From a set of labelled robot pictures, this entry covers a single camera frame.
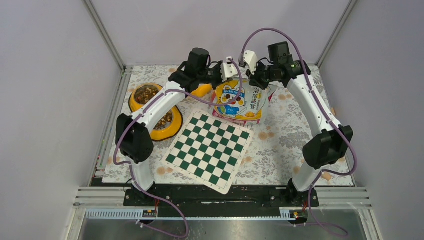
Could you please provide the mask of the yellow plastic scoop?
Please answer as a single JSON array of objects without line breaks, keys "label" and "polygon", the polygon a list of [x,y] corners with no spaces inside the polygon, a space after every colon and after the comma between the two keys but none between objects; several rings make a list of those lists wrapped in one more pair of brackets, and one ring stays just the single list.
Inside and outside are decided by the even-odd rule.
[{"label": "yellow plastic scoop", "polygon": [[213,90],[211,84],[200,84],[199,87],[194,90],[191,94],[198,97],[203,98],[208,95]]}]

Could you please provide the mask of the pet food bag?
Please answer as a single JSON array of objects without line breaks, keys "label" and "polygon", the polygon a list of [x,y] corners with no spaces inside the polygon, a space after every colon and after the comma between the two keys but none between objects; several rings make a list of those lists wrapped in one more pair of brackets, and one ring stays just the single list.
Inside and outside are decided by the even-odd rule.
[{"label": "pet food bag", "polygon": [[262,90],[259,87],[251,86],[247,79],[242,82],[242,89],[239,96],[239,80],[229,80],[218,86],[212,93],[211,100],[214,104],[225,104],[231,99],[232,103],[225,106],[212,106],[209,112],[218,118],[233,122],[239,125],[256,125],[263,123],[268,115],[269,104],[277,90],[276,85],[269,85]]}]

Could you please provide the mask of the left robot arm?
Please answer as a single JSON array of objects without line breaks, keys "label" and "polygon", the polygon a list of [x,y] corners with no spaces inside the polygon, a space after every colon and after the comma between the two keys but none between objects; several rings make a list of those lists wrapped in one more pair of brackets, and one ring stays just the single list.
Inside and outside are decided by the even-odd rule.
[{"label": "left robot arm", "polygon": [[136,199],[144,206],[152,204],[155,192],[150,187],[155,180],[146,160],[154,150],[151,132],[160,120],[201,84],[214,88],[227,79],[223,74],[224,61],[210,65],[210,53],[203,48],[193,48],[188,59],[170,75],[168,82],[139,110],[131,115],[122,113],[116,120],[114,154],[125,156],[122,164],[129,166],[132,185],[137,189]]}]

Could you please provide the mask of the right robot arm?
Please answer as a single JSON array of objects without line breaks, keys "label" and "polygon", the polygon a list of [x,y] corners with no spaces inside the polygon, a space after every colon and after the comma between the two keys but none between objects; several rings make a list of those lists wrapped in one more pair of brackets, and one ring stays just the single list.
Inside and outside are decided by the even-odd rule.
[{"label": "right robot arm", "polygon": [[293,206],[301,205],[306,191],[314,185],[327,166],[335,164],[346,155],[353,130],[342,125],[325,104],[310,69],[301,59],[294,60],[289,44],[284,41],[268,46],[270,64],[263,64],[256,53],[245,50],[241,60],[247,65],[250,84],[261,89],[279,82],[293,95],[309,124],[312,139],[302,148],[305,164],[289,183],[287,201]]}]

